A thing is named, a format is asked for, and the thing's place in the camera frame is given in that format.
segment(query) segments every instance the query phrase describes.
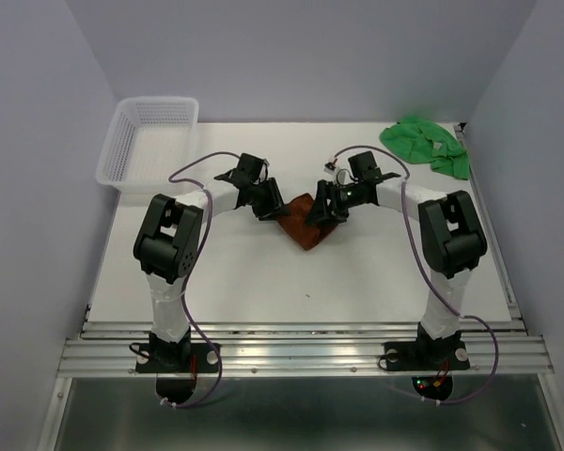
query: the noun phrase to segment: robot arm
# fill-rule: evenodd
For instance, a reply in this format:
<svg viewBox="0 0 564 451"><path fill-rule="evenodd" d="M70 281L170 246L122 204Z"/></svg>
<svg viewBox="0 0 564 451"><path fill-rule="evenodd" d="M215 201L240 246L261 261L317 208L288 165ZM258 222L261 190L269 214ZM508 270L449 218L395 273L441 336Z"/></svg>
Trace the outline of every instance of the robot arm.
<svg viewBox="0 0 564 451"><path fill-rule="evenodd" d="M307 222L343 223L349 218L350 208L368 203L399 212L405 208L407 216L419 222L432 285L452 310L459 312L471 271L487 251L486 238L470 195L464 191L435 192L406 182L403 200L403 179L398 174L383 174L372 152L357 154L349 163L352 182L348 184L338 181L346 169L339 169L333 163L326 165L326 172L333 175L334 181L318 182ZM432 290L426 312L418 323L416 341L386 344L385 349L387 354L396 354L393 359L387 358L389 371L436 369L447 359L452 369L469 367L467 360L454 362L455 352L465 349L459 319Z"/></svg>
<svg viewBox="0 0 564 451"><path fill-rule="evenodd" d="M261 221L287 214L275 179L267 177L267 165L243 154L236 168L202 190L152 198L133 247L150 287L153 323L146 351L151 360L173 371L184 366L190 355L190 326L180 297L196 262L201 226L208 218L206 192L211 194L212 217L245 205Z"/></svg>

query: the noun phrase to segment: white table surface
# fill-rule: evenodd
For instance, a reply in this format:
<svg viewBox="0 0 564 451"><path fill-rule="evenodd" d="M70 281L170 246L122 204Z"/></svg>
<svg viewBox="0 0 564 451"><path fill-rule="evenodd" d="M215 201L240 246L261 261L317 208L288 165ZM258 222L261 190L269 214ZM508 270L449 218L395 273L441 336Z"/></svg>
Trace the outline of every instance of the white table surface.
<svg viewBox="0 0 564 451"><path fill-rule="evenodd" d="M286 202L324 178L324 163L354 144L380 146L391 123L212 123L199 124L188 161L217 150L247 152L270 162ZM453 133L452 125L444 125ZM383 172L400 167L376 155ZM236 165L216 157L188 176L208 182ZM411 181L448 193L472 193L468 181L411 165ZM151 321L149 286L133 258L133 242L146 213L147 197L119 199L89 321ZM412 222L418 245L417 222ZM203 256L188 287L188 304L203 322L416 322L427 288L417 271L399 213L374 206L351 210L324 242L306 252L277 223L262 223L250 208L224 213L213 222ZM491 252L466 289L464 314L509 321L506 297Z"/></svg>

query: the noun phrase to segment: white cable clip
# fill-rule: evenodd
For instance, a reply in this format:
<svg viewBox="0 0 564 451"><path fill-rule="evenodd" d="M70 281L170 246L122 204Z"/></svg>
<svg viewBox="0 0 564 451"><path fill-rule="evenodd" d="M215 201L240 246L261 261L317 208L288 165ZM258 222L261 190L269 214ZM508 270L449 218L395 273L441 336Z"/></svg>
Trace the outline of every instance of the white cable clip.
<svg viewBox="0 0 564 451"><path fill-rule="evenodd" d="M333 176L337 172L337 160L337 157L332 157L330 160L328 160L328 163L323 166L323 172Z"/></svg>

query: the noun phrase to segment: white plastic basket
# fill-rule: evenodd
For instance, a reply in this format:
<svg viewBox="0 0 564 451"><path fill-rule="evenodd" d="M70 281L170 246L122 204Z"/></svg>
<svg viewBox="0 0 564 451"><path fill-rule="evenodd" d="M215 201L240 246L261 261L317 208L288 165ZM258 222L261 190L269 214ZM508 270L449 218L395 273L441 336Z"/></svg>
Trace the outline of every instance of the white plastic basket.
<svg viewBox="0 0 564 451"><path fill-rule="evenodd" d="M171 191L167 177L187 163L197 117L195 99L121 101L102 146L96 181L123 193Z"/></svg>

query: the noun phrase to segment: metal floor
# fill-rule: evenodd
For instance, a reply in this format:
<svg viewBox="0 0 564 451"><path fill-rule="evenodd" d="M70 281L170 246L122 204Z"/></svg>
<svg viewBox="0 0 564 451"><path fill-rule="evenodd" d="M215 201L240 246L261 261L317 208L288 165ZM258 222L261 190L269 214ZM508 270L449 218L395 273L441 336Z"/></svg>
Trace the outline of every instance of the metal floor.
<svg viewBox="0 0 564 451"><path fill-rule="evenodd" d="M484 379L454 379L453 397ZM418 402L388 383L411 389L407 378L223 380L205 407L173 411L159 405L153 380L80 379L56 449L560 449L537 376L497 376L481 397L451 407Z"/></svg>

